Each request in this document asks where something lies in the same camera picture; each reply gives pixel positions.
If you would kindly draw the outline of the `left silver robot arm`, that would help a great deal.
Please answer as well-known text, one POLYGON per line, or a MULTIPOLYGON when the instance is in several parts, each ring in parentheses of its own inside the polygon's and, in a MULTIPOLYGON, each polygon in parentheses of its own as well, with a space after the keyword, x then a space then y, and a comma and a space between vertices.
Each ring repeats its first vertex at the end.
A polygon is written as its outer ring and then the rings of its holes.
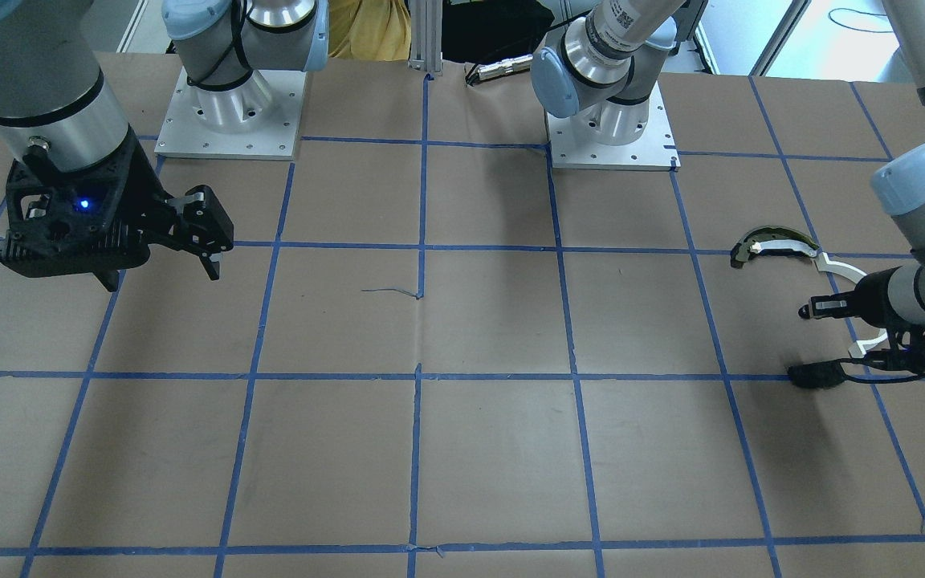
MULTIPOLYGON (((886 1, 890 28, 925 109, 925 1, 886 1)), ((565 120, 606 102, 638 106, 675 40, 678 1, 601 1, 536 48, 532 86, 543 109, 565 120)), ((871 189, 910 244, 913 263, 866 275, 829 315, 874 327, 925 327, 925 143, 877 169, 871 189)))

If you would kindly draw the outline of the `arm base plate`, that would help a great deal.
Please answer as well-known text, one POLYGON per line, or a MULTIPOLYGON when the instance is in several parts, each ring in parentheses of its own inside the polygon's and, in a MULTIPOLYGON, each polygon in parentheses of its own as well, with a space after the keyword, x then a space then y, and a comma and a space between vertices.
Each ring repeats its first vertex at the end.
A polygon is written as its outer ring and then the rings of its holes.
POLYGON ((241 87, 211 92, 177 77, 157 154, 185 160, 293 161, 308 73, 254 71, 241 87))

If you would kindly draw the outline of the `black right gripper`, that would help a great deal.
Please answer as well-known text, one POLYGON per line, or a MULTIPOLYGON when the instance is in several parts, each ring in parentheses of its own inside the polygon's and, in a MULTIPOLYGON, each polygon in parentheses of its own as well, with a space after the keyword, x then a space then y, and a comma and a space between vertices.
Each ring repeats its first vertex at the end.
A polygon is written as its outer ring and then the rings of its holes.
MULTIPOLYGON (((118 292, 122 270, 147 263, 149 243, 175 224, 172 197, 136 136, 70 173, 50 152, 34 136, 10 168, 1 263, 28 278, 92 273, 107 292, 118 292)), ((221 251, 201 252, 199 260, 210 281, 221 278, 221 251)))

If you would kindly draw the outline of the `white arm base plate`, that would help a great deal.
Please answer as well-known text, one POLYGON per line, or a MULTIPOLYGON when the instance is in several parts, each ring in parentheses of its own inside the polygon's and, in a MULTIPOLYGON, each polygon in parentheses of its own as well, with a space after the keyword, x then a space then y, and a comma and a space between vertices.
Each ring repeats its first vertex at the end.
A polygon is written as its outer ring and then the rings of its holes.
POLYGON ((605 101, 565 120, 546 112, 544 123, 558 169, 666 172, 682 165, 658 83, 640 104, 605 101))

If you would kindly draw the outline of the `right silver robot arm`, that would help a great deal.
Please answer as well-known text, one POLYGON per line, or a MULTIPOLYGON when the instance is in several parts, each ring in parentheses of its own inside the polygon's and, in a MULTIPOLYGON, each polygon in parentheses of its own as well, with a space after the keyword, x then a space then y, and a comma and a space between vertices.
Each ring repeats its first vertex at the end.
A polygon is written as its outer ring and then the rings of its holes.
MULTIPOLYGON (((165 246, 219 279, 234 221, 208 185, 165 189, 81 31, 91 6, 0 1, 0 138, 12 156, 0 264, 31 279, 90 274, 114 292, 165 246)), ((326 66, 330 16, 327 1, 163 2, 182 74, 157 151, 290 160, 300 82, 326 66)))

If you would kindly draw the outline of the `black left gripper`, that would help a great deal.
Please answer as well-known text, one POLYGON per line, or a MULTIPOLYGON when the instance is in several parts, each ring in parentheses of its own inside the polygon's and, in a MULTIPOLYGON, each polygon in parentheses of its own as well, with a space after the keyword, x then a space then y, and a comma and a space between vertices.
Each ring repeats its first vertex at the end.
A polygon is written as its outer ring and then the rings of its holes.
POLYGON ((858 317, 870 326, 895 326, 902 318, 890 303, 890 279, 896 268, 887 268, 866 275, 848 295, 818 295, 810 297, 799 308, 803 320, 845 319, 858 317))

